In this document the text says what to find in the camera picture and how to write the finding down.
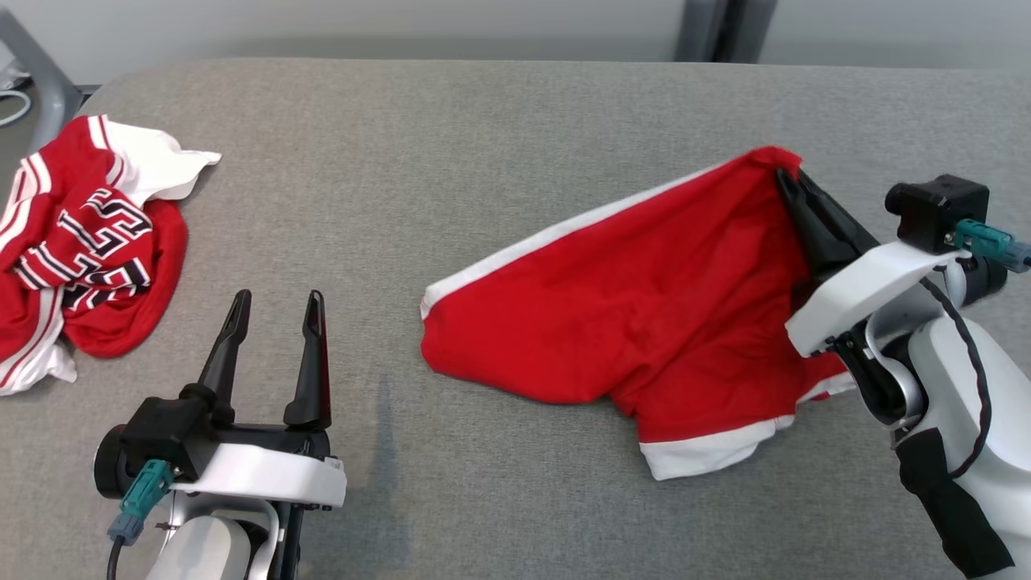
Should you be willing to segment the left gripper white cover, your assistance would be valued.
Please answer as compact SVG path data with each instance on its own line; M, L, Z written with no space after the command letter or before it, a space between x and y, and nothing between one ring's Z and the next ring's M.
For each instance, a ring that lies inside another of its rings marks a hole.
M211 421L220 441L213 457L192 482L171 488L188 493L264 499L338 508L346 498L347 478L335 458L325 429L332 424L325 298L312 289L301 334L304 346L294 399L284 409L284 424L236 425L231 400L239 347L246 341L250 289L240 289L218 331L197 383L213 393Z

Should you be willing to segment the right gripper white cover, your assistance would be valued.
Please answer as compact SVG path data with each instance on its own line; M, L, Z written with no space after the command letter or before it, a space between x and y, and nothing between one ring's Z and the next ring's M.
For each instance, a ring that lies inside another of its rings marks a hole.
M879 246L805 172L800 172L799 179L778 168L777 187L811 279L826 280L785 323L789 341L803 357L827 350L829 339L838 338L916 286L935 267L967 257L962 249L931 254L902 241ZM846 258L858 260L837 272Z

